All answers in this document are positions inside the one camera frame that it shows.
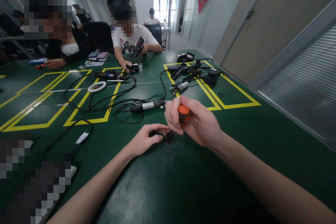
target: door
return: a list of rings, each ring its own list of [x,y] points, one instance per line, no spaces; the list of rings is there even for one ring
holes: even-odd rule
[[[249,85],[331,0],[257,0],[222,67]]]

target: screwdriver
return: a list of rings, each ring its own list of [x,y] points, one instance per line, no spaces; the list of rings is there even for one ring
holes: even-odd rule
[[[178,114],[181,127],[183,127],[185,123],[189,120],[190,109],[184,105],[180,105],[178,108]]]

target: small black component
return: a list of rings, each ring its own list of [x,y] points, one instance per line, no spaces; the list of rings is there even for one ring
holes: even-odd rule
[[[215,71],[209,72],[208,75],[210,75],[211,77],[218,77],[221,75],[221,73],[222,73],[221,70],[215,70]]]
[[[168,72],[170,72],[172,74],[177,70],[177,68],[178,68],[177,66],[171,66],[171,67],[169,66],[168,67]]]
[[[168,134],[166,135],[167,143],[169,145],[172,145],[174,143],[174,138],[175,138],[174,132],[173,131],[169,131]]]
[[[108,73],[108,74],[117,74],[117,71],[116,70],[110,70],[110,71],[106,71],[105,73]]]
[[[138,64],[133,64],[132,66],[128,66],[127,69],[129,69],[131,74],[135,72],[139,72]]]

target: power drill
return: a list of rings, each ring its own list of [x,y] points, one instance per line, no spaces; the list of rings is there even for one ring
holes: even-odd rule
[[[136,43],[137,45],[135,46],[134,48],[134,57],[137,57],[139,55],[139,53],[141,52],[141,50],[143,49],[144,47],[144,44],[145,41],[143,38],[139,38],[138,42]]]

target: window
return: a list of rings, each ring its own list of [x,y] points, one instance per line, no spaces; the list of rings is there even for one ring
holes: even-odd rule
[[[168,0],[154,0],[153,8],[155,10],[154,17],[164,22],[165,17],[168,17]]]

